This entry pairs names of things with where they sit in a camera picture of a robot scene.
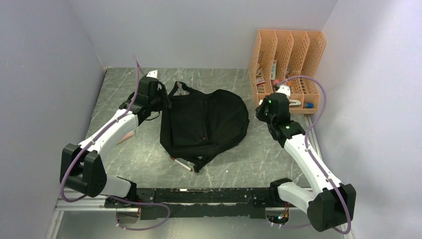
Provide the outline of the black student backpack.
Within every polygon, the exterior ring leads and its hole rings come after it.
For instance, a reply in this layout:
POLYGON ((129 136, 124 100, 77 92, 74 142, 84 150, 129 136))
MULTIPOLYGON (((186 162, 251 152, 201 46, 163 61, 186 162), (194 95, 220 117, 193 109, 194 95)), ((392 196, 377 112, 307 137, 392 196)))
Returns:
POLYGON ((176 82, 169 98, 171 107, 161 113, 160 143, 172 158, 193 163, 196 173, 247 135, 247 106, 230 91, 205 94, 176 82))

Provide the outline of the red white pen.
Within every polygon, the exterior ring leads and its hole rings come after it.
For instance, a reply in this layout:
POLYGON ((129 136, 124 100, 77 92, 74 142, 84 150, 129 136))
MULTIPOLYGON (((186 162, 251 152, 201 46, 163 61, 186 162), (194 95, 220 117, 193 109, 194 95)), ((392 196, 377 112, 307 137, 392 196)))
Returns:
POLYGON ((174 162, 176 162, 177 164, 179 164, 180 166, 182 166, 183 168, 185 168, 186 170, 192 172, 193 169, 191 167, 189 167, 188 165, 184 164, 183 162, 179 161, 176 158, 170 157, 171 160, 173 160, 174 162))

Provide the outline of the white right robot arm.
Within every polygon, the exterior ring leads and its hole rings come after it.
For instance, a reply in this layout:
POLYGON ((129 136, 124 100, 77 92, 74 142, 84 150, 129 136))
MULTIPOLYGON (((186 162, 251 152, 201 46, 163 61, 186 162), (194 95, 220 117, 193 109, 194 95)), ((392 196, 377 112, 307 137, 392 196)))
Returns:
POLYGON ((309 134, 291 119, 288 97, 283 93, 266 96, 256 108, 256 118, 267 124, 272 138, 292 156, 311 187, 308 191, 289 179, 275 181, 268 194, 270 203, 296 206, 318 232, 346 225, 342 233, 349 233, 356 190, 351 184, 343 184, 323 163, 309 142, 309 134))

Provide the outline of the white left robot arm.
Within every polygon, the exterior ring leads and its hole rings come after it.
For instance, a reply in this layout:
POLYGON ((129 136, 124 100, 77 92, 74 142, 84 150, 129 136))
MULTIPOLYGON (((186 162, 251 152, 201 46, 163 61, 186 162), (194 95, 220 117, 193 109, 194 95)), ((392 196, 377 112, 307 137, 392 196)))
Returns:
POLYGON ((170 106, 166 88, 159 81, 156 70, 140 78, 134 93, 105 125, 79 144, 69 143, 63 148, 60 171, 62 199, 72 201, 64 193, 65 188, 70 188, 83 197, 111 195, 125 207, 135 205, 138 199, 136 184, 118 176, 108 176, 103 159, 152 112, 160 112, 170 106))

